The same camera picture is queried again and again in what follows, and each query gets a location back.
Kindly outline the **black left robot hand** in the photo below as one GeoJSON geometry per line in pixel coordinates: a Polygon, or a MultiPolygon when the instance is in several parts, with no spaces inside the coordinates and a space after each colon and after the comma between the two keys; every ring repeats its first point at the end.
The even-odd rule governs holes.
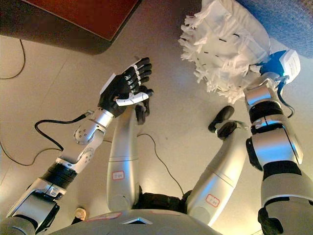
{"type": "Polygon", "coordinates": [[[153,95],[152,89],[147,89],[143,83],[149,81],[149,75],[152,74],[152,64],[148,57],[142,58],[136,63],[130,65],[124,72],[114,75],[110,78],[102,92],[98,102],[98,107],[110,112],[114,117],[120,116],[125,110],[126,105],[119,105],[117,100],[131,101],[132,104],[137,94],[144,95],[148,99],[153,95]]]}

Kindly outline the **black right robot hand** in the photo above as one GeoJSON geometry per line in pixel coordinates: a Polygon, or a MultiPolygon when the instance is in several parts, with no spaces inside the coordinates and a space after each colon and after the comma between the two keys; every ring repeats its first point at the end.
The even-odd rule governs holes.
{"type": "Polygon", "coordinates": [[[279,75],[276,81],[291,83],[300,73],[301,65],[298,53],[294,49],[282,50],[271,54],[264,61],[250,65],[250,70],[261,75],[267,72],[279,75]]]}

